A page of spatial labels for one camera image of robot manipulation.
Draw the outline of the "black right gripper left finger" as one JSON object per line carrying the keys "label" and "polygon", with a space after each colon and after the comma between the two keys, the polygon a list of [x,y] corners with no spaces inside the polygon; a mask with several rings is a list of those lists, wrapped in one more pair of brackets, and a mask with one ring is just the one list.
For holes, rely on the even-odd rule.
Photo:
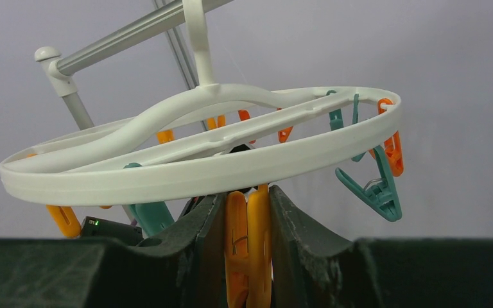
{"label": "black right gripper left finger", "polygon": [[0,307],[221,307],[225,195],[137,246],[0,239]]}

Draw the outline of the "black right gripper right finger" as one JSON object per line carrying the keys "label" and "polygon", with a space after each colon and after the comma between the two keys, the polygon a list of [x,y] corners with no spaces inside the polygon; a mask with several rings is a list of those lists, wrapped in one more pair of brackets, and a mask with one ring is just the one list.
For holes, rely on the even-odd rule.
{"label": "black right gripper right finger", "polygon": [[270,188],[276,307],[493,307],[493,239],[347,240]]}

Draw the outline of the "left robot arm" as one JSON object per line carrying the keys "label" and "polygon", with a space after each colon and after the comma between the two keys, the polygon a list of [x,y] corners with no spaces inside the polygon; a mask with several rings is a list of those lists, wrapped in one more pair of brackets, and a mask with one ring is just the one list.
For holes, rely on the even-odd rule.
{"label": "left robot arm", "polygon": [[140,227],[92,216],[86,216],[82,223],[79,238],[83,237],[109,237],[127,246],[136,246],[144,239]]}

